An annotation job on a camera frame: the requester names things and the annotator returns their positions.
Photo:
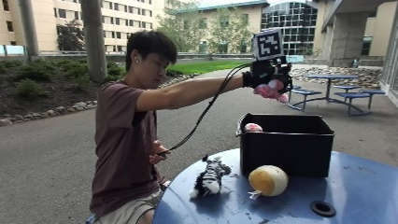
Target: pink object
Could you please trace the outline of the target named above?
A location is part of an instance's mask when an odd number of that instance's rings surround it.
[[[259,132],[263,132],[263,128],[259,124],[248,123],[245,125],[245,132],[247,133],[259,133]]]
[[[284,83],[273,79],[269,84],[261,84],[255,88],[255,94],[261,95],[264,98],[276,99],[280,103],[285,104],[289,102],[289,96],[279,93],[283,88]]]

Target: pavement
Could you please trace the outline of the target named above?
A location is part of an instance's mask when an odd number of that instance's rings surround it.
[[[327,84],[295,85],[327,90]],[[368,106],[364,99],[354,103]],[[159,138],[167,147],[189,134],[208,105],[209,100],[159,111]],[[207,154],[239,147],[237,120],[247,113],[321,115],[334,130],[334,151],[398,166],[398,108],[386,96],[374,95],[369,115],[350,117],[344,105],[311,102],[301,112],[243,88],[219,97],[192,138],[160,163],[171,179]],[[84,223],[96,162],[94,134],[95,110],[0,128],[0,223]]]

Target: black plastic bin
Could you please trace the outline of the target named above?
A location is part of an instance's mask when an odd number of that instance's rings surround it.
[[[248,123],[264,132],[244,132]],[[288,175],[329,176],[334,131],[321,116],[247,114],[237,122],[237,136],[244,175],[275,165]]]

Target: small figurine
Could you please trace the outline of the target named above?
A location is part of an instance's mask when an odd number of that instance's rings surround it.
[[[220,158],[216,157],[212,161],[207,160],[207,169],[200,173],[196,186],[189,192],[191,198],[220,193],[221,178],[232,173],[231,167],[221,163]]]

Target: grass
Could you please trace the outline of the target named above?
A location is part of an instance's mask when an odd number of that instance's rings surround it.
[[[203,62],[203,63],[181,63],[169,66],[169,69],[179,70],[184,74],[193,74],[193,73],[208,73],[215,72],[223,69],[232,69],[239,65],[243,65],[248,62],[244,61],[212,61],[212,62]]]

